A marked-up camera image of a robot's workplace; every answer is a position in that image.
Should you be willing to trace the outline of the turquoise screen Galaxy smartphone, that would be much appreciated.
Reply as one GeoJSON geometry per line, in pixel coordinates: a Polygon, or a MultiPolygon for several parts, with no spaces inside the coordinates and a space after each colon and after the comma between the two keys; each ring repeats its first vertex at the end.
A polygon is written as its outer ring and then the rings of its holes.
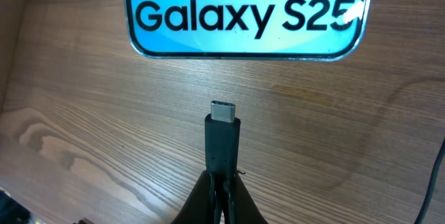
{"type": "Polygon", "coordinates": [[[131,45],[158,59],[337,61],[371,0],[124,0],[131,45]]]}

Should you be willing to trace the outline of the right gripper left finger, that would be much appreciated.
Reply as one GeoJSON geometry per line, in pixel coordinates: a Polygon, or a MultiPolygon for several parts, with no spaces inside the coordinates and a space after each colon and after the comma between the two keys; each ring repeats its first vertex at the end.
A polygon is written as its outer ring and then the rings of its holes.
{"type": "Polygon", "coordinates": [[[214,205],[211,195],[211,177],[203,171],[190,195],[171,224],[214,223],[214,205]]]}

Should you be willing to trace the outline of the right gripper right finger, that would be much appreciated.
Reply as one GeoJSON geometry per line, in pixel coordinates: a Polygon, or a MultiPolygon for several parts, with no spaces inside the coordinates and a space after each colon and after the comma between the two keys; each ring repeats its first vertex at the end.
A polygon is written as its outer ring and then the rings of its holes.
{"type": "Polygon", "coordinates": [[[230,182],[225,222],[229,224],[268,224],[261,215],[239,175],[230,182]]]}

